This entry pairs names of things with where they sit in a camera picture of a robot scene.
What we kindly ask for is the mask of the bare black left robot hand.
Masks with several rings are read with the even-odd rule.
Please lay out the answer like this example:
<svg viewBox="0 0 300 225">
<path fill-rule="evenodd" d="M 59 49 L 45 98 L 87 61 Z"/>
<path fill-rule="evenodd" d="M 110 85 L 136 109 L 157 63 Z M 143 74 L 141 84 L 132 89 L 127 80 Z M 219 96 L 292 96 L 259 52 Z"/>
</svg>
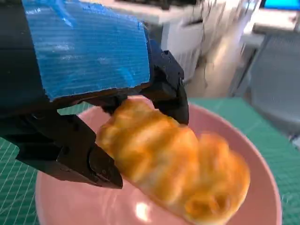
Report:
<svg viewBox="0 0 300 225">
<path fill-rule="evenodd" d="M 82 102 L 113 113 L 140 94 L 189 121 L 184 72 L 142 22 L 77 0 L 0 3 L 0 136 L 17 160 L 59 180 L 121 189 L 114 160 L 76 115 Z"/>
</svg>

